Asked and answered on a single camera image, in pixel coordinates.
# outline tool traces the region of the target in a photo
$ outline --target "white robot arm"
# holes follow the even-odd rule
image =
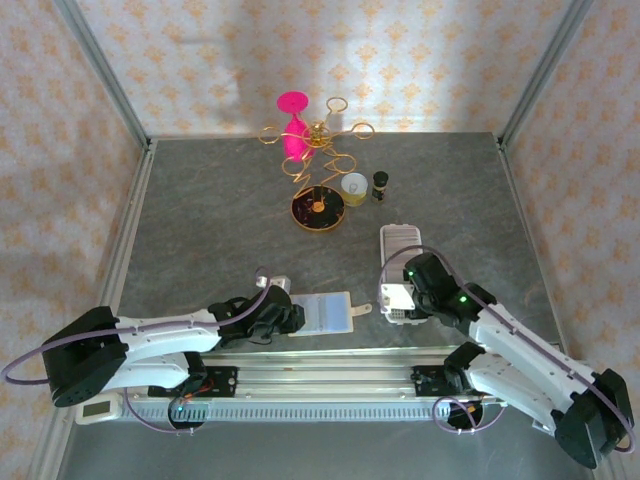
[[[388,285],[382,284],[383,295],[411,292],[411,303],[401,302],[405,309],[415,306],[414,318],[437,317],[475,342],[463,344],[445,360],[449,388],[503,399],[540,422],[572,458],[589,468],[627,435],[633,414],[626,384],[616,372],[598,374],[555,349],[493,295],[475,284],[459,285],[433,253],[412,258],[404,272],[411,288],[385,290]],[[383,308],[385,303],[398,304],[387,300],[381,302]],[[414,378],[419,385],[443,380]]]

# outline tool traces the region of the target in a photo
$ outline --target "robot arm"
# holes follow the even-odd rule
[[[55,406],[77,405],[113,388],[154,385],[197,390],[204,380],[198,353],[260,336],[293,333],[304,326],[304,310],[271,285],[262,302],[235,298],[175,317],[115,317],[109,307],[89,310],[45,344],[76,334],[115,329],[122,333],[76,341],[42,354]],[[237,322],[217,322],[247,312]]]
[[[477,342],[463,344],[445,361],[446,381],[458,393],[475,390],[502,398],[540,422],[565,452],[589,468],[626,436],[593,389],[633,426],[626,384],[616,372],[597,374],[556,350],[515,320],[493,295],[467,284],[484,305],[474,301],[431,253],[409,260],[405,274],[418,315],[438,317]],[[498,317],[507,319],[509,327]],[[580,379],[592,382],[593,388]]]

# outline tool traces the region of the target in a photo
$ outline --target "gray table surface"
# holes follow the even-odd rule
[[[163,316],[257,292],[254,270],[287,275],[291,293],[348,290],[374,312],[349,334],[290,338],[233,351],[450,346],[464,341],[430,320],[390,324],[379,313],[380,227],[413,224],[463,278],[482,285],[548,341],[556,328],[493,137],[488,133],[377,134],[343,137],[336,150],[357,157],[368,178],[389,173],[383,204],[348,208],[327,233],[297,226],[297,187],[280,169],[282,146],[256,139],[161,140],[140,217],[119,313]],[[322,176],[315,161],[313,179]],[[338,180],[330,185],[338,186]]]
[[[469,281],[497,295],[550,341],[558,332],[489,134],[384,134],[340,139],[370,177],[389,172],[387,201],[347,212],[327,234],[296,226],[295,187],[279,145],[254,139],[160,141],[140,218],[120,314],[185,313],[256,292],[253,271],[288,275],[292,293],[349,290],[375,300],[379,229],[418,226]],[[274,338],[306,350],[444,346],[464,338],[438,322],[395,326],[356,318],[354,333]],[[209,424],[175,438],[130,422],[74,426],[59,479],[588,479],[555,440],[509,408],[491,429],[449,435],[433,424]]]

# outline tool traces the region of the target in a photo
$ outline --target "floral wallpaper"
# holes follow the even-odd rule
[[[95,306],[140,148],[50,0],[0,3],[0,83],[4,366]],[[50,405],[0,383],[3,480],[25,478]]]
[[[255,135],[331,96],[344,125],[506,124],[569,0],[78,0],[151,136]]]
[[[640,10],[600,0],[509,149],[572,353],[622,374],[640,419]],[[628,478],[640,454],[624,456]]]

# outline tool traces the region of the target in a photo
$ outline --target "black bracket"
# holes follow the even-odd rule
[[[447,397],[461,393],[449,384],[442,365],[417,365],[412,370],[411,381],[416,397]]]
[[[209,367],[205,366],[207,376],[203,383],[213,382],[213,388],[205,392],[198,392],[194,398],[232,398],[236,394],[238,384],[238,367]],[[162,387],[149,387],[147,395],[149,397],[179,397],[182,392],[182,385],[175,388],[166,389]]]

